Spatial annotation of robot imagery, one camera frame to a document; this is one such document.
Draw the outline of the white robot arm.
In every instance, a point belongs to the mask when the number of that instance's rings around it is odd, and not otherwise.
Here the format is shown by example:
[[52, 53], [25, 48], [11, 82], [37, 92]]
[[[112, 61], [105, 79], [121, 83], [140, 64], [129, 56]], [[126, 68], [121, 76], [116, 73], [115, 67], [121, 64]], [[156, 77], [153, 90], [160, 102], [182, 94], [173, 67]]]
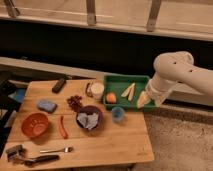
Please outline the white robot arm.
[[213, 99], [213, 71], [195, 66], [191, 53], [162, 53], [155, 58], [153, 66], [155, 74], [139, 95], [136, 103], [138, 109], [151, 101], [159, 107], [178, 82]]

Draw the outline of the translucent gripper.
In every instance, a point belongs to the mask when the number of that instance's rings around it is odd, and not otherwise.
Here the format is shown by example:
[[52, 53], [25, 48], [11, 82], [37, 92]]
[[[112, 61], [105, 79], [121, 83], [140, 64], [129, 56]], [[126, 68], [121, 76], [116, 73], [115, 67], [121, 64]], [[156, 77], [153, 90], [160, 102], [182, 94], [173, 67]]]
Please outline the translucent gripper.
[[138, 109], [149, 104], [151, 101], [154, 102], [156, 107], [159, 107], [165, 101], [165, 94], [156, 89], [146, 88], [142, 90], [137, 100], [136, 106]]

